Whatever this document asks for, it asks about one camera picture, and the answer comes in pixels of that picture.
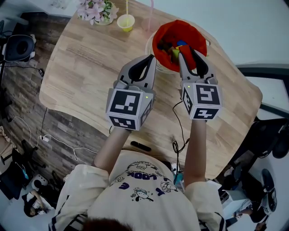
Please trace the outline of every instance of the plastic cup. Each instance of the plastic cup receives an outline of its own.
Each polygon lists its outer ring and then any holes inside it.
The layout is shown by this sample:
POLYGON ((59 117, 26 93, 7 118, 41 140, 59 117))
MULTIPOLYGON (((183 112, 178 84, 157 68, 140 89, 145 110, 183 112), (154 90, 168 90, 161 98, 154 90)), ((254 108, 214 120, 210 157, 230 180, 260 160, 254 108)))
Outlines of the plastic cup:
POLYGON ((124 32, 131 31, 134 24, 135 24, 135 18, 134 18, 134 16, 132 16, 130 14, 124 14, 124 15, 120 16, 117 20, 117 25, 124 32))

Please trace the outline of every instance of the wooden table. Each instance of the wooden table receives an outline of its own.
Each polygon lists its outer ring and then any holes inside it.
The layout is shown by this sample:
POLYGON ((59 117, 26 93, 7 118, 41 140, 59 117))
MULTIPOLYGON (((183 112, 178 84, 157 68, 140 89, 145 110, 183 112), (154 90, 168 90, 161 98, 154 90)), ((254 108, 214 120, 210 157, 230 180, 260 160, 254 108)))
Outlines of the wooden table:
MULTIPOLYGON (((114 0, 125 13, 125 1, 114 0)), ((149 15, 149 7, 130 0, 130 14, 135 16, 133 31, 123 32, 116 20, 108 26, 91 26, 75 14, 63 31, 50 57, 40 90, 40 101, 50 109, 75 116, 105 135, 110 124, 105 117, 108 89, 117 79, 122 66, 145 54, 147 37, 141 22, 149 15)), ((177 19, 154 10, 161 24, 177 19)), ((213 63, 223 91, 224 107, 219 117, 207 122, 207 178, 215 178, 227 165, 245 138, 262 100, 259 88, 251 84, 224 53, 218 42, 194 23, 210 42, 208 59, 213 63)), ((180 101, 180 76, 157 72, 157 93, 153 111, 139 132, 132 132, 126 143, 136 141, 152 148, 149 155, 176 161, 172 139, 182 146, 181 128, 172 107, 180 101)), ((185 140, 190 134, 190 119, 183 104, 176 107, 185 140)), ((186 149, 180 153, 185 161, 186 149)))

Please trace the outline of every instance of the hair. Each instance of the hair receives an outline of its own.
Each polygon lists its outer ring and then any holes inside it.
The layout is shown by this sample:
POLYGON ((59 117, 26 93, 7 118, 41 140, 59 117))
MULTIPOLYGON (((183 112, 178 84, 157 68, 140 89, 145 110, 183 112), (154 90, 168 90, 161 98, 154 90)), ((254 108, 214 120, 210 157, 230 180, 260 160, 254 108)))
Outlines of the hair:
POLYGON ((116 219, 88 219, 82 231, 133 231, 128 224, 121 224, 116 219))
POLYGON ((30 209, 31 209, 31 206, 24 205, 24 213, 26 214, 27 217, 34 217, 34 216, 38 215, 38 213, 36 211, 35 211, 35 215, 31 215, 30 209))

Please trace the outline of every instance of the pink flower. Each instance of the pink flower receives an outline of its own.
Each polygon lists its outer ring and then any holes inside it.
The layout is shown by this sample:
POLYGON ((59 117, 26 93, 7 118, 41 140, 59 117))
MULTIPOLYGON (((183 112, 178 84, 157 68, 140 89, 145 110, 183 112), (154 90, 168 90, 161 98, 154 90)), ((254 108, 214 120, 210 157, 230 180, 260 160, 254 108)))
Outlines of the pink flower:
POLYGON ((100 4, 100 3, 104 2, 103 0, 92 0, 92 1, 97 3, 97 4, 100 4))
POLYGON ((116 6, 113 4, 111 9, 107 9, 106 11, 109 12, 109 22, 112 22, 114 19, 117 18, 117 12, 119 8, 116 8, 116 6))
POLYGON ((81 17, 82 20, 86 19, 86 11, 88 10, 89 6, 88 5, 78 5, 77 6, 77 15, 78 17, 81 17))
POLYGON ((98 4, 94 4, 93 8, 87 9, 86 12, 88 14, 87 20, 90 20, 90 24, 93 25, 94 20, 95 21, 100 21, 101 18, 103 17, 100 15, 100 12, 104 10, 103 7, 99 7, 98 4))
POLYGON ((100 14, 100 21, 104 21, 104 16, 103 16, 103 14, 100 14))

